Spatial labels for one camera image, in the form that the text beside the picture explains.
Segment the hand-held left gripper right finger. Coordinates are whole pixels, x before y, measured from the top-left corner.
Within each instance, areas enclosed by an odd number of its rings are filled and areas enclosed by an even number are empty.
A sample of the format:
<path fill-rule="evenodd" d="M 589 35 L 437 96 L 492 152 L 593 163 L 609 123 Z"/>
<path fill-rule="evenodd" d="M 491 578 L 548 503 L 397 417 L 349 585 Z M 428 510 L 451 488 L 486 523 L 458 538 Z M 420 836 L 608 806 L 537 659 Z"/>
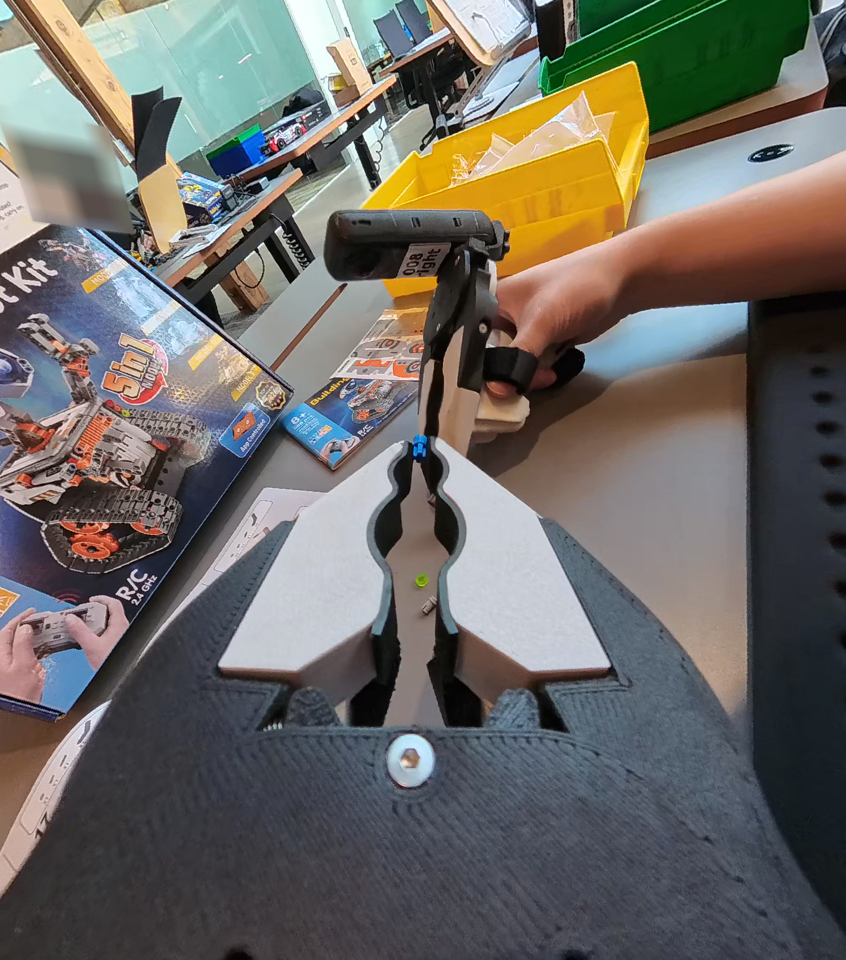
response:
<path fill-rule="evenodd" d="M 507 690 L 609 675 L 611 663 L 535 510 L 431 439 L 425 477 L 440 570 L 429 677 L 444 722 L 481 724 Z"/>

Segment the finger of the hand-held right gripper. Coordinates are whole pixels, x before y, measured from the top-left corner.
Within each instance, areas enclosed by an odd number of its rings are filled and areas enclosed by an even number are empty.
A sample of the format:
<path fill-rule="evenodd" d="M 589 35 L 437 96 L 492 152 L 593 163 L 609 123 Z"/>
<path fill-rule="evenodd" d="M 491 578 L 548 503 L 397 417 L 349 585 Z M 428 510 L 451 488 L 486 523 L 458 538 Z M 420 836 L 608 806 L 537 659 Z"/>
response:
<path fill-rule="evenodd" d="M 480 391 L 458 384 L 463 370 L 465 330 L 455 330 L 442 360 L 430 358 L 421 370 L 417 434 L 440 438 L 467 456 L 480 404 Z"/>

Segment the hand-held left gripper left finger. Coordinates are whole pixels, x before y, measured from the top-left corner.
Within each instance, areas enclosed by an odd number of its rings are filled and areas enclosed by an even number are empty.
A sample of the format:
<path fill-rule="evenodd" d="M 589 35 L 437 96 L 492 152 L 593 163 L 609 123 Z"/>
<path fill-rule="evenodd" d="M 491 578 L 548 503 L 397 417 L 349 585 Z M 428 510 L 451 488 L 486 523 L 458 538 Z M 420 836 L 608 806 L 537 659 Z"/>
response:
<path fill-rule="evenodd" d="M 406 444 L 396 442 L 283 523 L 221 673 L 323 690 L 349 700 L 356 726 L 384 723 L 400 665 L 393 573 L 402 536 Z"/>

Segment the person's right forearm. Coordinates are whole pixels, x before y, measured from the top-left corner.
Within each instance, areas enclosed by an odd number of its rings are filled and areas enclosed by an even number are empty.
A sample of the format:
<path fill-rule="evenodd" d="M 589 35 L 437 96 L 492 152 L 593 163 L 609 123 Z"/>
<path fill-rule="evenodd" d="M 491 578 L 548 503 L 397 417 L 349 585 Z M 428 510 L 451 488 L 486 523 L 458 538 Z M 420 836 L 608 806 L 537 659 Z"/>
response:
<path fill-rule="evenodd" d="M 622 316 L 846 290 L 846 150 L 622 239 Z"/>

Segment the grey desk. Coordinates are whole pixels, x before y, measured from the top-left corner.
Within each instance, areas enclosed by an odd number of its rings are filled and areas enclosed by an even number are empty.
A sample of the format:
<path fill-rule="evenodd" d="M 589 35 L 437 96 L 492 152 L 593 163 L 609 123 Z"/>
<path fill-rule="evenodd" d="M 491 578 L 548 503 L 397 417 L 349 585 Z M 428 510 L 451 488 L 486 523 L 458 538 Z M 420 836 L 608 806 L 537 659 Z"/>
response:
<path fill-rule="evenodd" d="M 740 305 L 627 319 L 585 346 L 578 378 L 530 400 L 520 431 L 471 457 L 651 609 L 748 740 L 745 325 Z M 330 490 L 411 438 L 415 413 L 402 411 L 336 471 L 271 431 L 73 709 L 57 722 L 0 710 L 0 849 L 57 744 L 109 698 L 261 490 Z"/>

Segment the person's right hand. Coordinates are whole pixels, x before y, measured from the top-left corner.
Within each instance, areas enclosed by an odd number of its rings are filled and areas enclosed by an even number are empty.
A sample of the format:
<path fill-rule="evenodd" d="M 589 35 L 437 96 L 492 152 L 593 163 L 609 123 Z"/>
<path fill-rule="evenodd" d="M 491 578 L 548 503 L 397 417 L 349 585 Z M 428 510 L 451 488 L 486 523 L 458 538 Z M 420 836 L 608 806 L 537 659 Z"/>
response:
<path fill-rule="evenodd" d="M 498 319 L 515 329 L 511 345 L 540 359 L 553 346 L 590 342 L 641 310 L 634 232 L 503 278 Z"/>

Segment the open instruction manual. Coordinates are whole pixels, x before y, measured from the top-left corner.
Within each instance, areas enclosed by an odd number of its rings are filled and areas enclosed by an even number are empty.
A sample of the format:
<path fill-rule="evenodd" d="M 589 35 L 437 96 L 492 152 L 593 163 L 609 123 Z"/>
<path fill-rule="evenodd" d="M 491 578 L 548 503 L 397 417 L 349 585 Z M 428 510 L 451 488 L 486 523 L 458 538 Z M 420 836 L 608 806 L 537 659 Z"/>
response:
<path fill-rule="evenodd" d="M 238 523 L 200 581 L 165 616 L 146 642 L 133 641 L 129 653 L 117 652 L 113 679 L 93 682 L 62 720 L 45 724 L 0 711 L 0 898 L 9 888 L 53 817 L 72 769 L 102 720 L 111 694 L 146 653 L 167 624 L 259 544 L 280 522 L 291 522 L 319 498 L 318 491 L 266 487 Z"/>

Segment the clear plastic bags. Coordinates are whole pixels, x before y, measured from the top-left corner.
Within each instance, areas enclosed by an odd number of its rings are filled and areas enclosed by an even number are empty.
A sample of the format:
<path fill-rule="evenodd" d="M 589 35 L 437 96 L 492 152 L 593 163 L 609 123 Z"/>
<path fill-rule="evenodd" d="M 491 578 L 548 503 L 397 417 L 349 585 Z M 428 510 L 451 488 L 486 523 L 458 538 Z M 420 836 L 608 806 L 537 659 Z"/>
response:
<path fill-rule="evenodd" d="M 471 161 L 461 154 L 456 154 L 453 157 L 450 186 L 539 160 L 595 139 L 609 142 L 615 116 L 616 111 L 594 115 L 586 95 L 580 93 L 559 114 L 522 139 L 514 138 L 510 141 L 494 133 L 487 150 Z"/>

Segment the red toy race car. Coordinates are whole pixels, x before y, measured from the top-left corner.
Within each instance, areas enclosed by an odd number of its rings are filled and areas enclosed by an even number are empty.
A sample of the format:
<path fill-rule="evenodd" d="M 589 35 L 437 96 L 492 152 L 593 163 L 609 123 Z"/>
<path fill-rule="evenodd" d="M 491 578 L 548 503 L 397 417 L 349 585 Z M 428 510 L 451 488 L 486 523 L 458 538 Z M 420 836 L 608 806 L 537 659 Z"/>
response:
<path fill-rule="evenodd" d="M 273 125 L 264 129 L 261 158 L 274 156 L 288 146 L 295 144 L 315 126 L 328 117 L 325 103 L 321 102 L 299 111 L 287 114 Z"/>

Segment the cardboard box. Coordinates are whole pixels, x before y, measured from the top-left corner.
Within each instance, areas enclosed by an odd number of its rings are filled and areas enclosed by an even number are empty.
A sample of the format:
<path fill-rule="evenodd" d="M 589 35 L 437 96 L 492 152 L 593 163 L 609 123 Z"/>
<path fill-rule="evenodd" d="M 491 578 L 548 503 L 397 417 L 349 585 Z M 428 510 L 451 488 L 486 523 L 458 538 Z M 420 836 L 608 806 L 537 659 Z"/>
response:
<path fill-rule="evenodd" d="M 344 37 L 327 45 L 326 51 L 335 69 L 328 78 L 328 85 L 337 107 L 348 106 L 371 90 L 373 79 L 350 38 Z"/>

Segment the robot kit box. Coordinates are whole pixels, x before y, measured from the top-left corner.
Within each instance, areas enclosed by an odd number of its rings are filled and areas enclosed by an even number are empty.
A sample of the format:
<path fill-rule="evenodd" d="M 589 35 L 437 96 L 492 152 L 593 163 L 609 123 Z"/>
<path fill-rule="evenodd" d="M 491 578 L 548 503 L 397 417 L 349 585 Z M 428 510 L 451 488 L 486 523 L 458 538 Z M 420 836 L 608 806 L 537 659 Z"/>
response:
<path fill-rule="evenodd" d="M 293 394 L 102 236 L 0 254 L 0 709 L 69 712 Z"/>

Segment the blue storage bin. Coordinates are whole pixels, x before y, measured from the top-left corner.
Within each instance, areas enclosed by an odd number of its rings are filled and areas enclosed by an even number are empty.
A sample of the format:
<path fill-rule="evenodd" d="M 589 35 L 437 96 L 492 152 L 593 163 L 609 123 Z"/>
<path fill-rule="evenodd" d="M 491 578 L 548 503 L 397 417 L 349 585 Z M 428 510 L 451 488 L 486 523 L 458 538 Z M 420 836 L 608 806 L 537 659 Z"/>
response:
<path fill-rule="evenodd" d="M 219 147 L 206 152 L 206 160 L 219 177 L 230 177 L 263 161 L 266 136 L 259 125 L 250 126 Z"/>

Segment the wooden display easel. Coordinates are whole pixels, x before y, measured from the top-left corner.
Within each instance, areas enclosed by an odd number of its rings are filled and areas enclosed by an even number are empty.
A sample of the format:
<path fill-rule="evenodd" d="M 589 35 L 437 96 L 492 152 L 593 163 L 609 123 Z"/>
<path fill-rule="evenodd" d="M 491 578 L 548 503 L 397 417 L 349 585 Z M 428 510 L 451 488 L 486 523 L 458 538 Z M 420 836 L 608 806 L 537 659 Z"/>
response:
<path fill-rule="evenodd" d="M 519 1 L 428 1 L 458 45 L 478 66 L 491 67 L 531 31 L 531 14 Z"/>

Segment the black perforated chair back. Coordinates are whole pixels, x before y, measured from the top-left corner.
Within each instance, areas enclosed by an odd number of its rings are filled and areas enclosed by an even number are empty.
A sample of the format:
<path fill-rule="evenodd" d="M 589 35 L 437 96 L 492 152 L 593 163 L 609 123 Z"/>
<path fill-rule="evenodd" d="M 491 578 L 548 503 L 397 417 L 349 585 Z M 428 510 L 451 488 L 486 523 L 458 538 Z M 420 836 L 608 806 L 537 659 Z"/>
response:
<path fill-rule="evenodd" d="M 846 934 L 846 292 L 753 303 L 746 357 L 755 768 Z"/>

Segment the green storage bin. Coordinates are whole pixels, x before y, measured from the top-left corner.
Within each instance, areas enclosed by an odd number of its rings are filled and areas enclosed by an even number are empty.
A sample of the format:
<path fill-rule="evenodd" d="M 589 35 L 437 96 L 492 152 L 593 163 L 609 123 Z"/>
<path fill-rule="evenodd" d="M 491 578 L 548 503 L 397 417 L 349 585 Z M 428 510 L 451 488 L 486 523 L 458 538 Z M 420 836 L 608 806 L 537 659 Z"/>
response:
<path fill-rule="evenodd" d="M 768 90 L 810 25 L 808 1 L 580 1 L 577 40 L 543 58 L 549 95 L 635 63 L 649 130 L 675 126 Z"/>

